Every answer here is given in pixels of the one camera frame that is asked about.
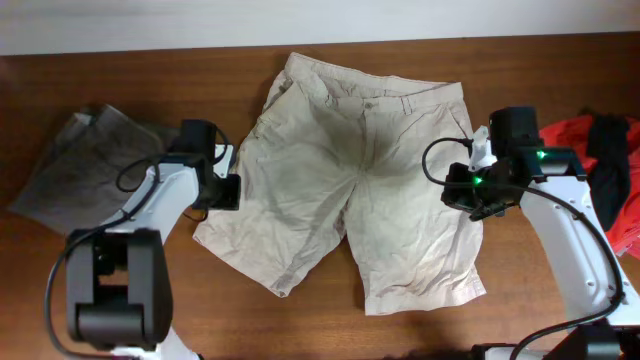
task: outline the clothing pile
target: clothing pile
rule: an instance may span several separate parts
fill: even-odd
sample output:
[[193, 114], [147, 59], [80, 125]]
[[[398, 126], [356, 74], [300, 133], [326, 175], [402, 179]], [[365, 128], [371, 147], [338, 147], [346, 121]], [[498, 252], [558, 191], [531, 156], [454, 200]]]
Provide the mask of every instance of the clothing pile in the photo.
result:
[[547, 146], [576, 151], [614, 252], [640, 259], [640, 121], [584, 115], [547, 126], [540, 136]]
[[[211, 211], [194, 239], [284, 297], [348, 237], [367, 315], [431, 310], [485, 294], [482, 223], [445, 206], [426, 146], [473, 134], [460, 83], [367, 75], [291, 54], [238, 152], [240, 210]], [[443, 144], [444, 179], [467, 149]]]
[[[108, 105], [97, 114], [75, 113], [8, 210], [60, 234], [93, 228], [131, 196], [116, 187], [118, 173], [136, 160], [164, 153], [177, 135], [177, 129], [137, 123]], [[144, 170], [123, 174], [123, 186], [140, 183]]]

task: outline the wooden table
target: wooden table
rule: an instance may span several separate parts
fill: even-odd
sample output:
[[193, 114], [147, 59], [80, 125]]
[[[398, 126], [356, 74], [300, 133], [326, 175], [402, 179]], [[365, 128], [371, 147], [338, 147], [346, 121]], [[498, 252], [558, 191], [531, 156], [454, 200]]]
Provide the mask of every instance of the wooden table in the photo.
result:
[[[536, 106], [540, 125], [584, 106], [640, 114], [637, 33], [6, 57], [0, 58], [0, 204], [25, 183], [69, 114], [87, 104], [108, 103], [163, 125], [209, 119], [240, 143], [291, 51], [372, 74], [461, 81], [474, 128], [514, 104]], [[194, 228], [181, 219], [166, 246], [175, 328], [210, 359], [379, 359], [517, 342], [563, 320], [544, 252], [519, 210], [485, 221], [477, 267], [486, 296], [382, 317], [364, 316], [346, 243], [280, 299], [191, 240]], [[62, 244], [46, 228], [0, 213], [0, 357], [58, 358], [44, 331], [42, 295]], [[622, 262], [640, 286], [640, 261]], [[60, 280], [54, 320], [64, 335], [63, 290]]]

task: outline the shorts waistband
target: shorts waistband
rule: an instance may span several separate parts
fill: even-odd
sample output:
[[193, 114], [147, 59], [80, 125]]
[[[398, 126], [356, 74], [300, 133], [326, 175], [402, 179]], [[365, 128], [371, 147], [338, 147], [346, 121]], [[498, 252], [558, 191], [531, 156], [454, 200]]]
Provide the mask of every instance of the shorts waistband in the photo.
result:
[[398, 76], [376, 76], [362, 71], [329, 64], [310, 57], [291, 53], [285, 66], [285, 73], [293, 81], [306, 83], [320, 91], [321, 96], [331, 97], [322, 80], [323, 76], [338, 81], [348, 81], [369, 88], [398, 93], [394, 96], [380, 96], [362, 99], [370, 111], [404, 111], [411, 114], [415, 109], [439, 105], [463, 98], [462, 84], [429, 82], [404, 79]]

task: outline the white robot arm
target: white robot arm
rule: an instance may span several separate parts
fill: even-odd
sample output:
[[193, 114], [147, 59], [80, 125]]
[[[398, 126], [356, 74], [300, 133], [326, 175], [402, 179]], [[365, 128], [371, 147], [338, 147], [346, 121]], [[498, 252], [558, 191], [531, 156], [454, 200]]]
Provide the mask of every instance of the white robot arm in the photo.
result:
[[[586, 174], [569, 148], [547, 148], [535, 110], [506, 108], [491, 115], [491, 130], [473, 139], [440, 139], [423, 156], [425, 175], [444, 185], [442, 201], [472, 220], [501, 215], [515, 205], [533, 225], [562, 295], [567, 322], [543, 329], [518, 346], [476, 349], [478, 359], [618, 359], [638, 356], [640, 298], [614, 256], [597, 219]], [[471, 150], [470, 164], [452, 164], [447, 181], [428, 172], [428, 150], [457, 141]], [[551, 332], [572, 330], [550, 352], [524, 347]]]
[[[240, 178], [228, 174], [233, 147], [214, 145], [217, 128], [185, 120], [168, 154], [150, 163], [127, 203], [102, 225], [76, 230], [54, 265], [45, 295], [45, 318], [54, 346], [67, 358], [197, 360], [171, 327], [173, 299], [164, 245], [183, 211], [237, 210]], [[67, 328], [75, 341], [111, 355], [67, 350], [51, 326], [51, 285], [66, 261]], [[128, 271], [128, 284], [102, 284], [115, 269]]]

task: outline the beige shorts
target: beige shorts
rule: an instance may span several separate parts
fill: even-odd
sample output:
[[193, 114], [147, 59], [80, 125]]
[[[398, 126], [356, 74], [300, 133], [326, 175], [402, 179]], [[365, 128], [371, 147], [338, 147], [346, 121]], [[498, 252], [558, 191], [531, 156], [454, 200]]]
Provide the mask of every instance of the beige shorts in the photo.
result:
[[[293, 53], [239, 149], [240, 210], [211, 211], [194, 239], [284, 297], [347, 235], [367, 315], [464, 304], [485, 294], [474, 266], [482, 223], [440, 201], [421, 156], [435, 139], [471, 135], [460, 83]], [[443, 143], [427, 163], [443, 179], [468, 158]]]

